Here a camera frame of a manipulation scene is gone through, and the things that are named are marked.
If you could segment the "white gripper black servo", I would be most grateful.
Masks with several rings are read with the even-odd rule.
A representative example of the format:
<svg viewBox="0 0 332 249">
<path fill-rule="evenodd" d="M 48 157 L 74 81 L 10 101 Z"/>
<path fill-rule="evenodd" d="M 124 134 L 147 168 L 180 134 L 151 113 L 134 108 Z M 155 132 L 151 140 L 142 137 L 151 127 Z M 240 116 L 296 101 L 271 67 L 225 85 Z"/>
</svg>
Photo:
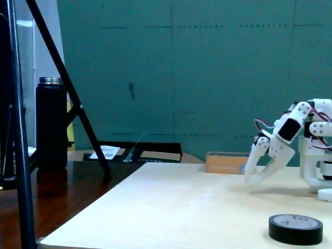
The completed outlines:
<svg viewBox="0 0 332 249">
<path fill-rule="evenodd" d="M 244 180 L 246 184 L 259 184 L 286 167 L 295 154 L 295 151 L 289 147 L 289 144 L 303 128 L 303 120 L 304 117 L 300 114 L 287 111 L 275 122 L 269 138 L 265 136 L 256 138 L 245 165 Z M 268 156 L 271 160 L 255 179 L 250 179 L 258 161 L 266 153 L 268 148 Z"/>
</svg>

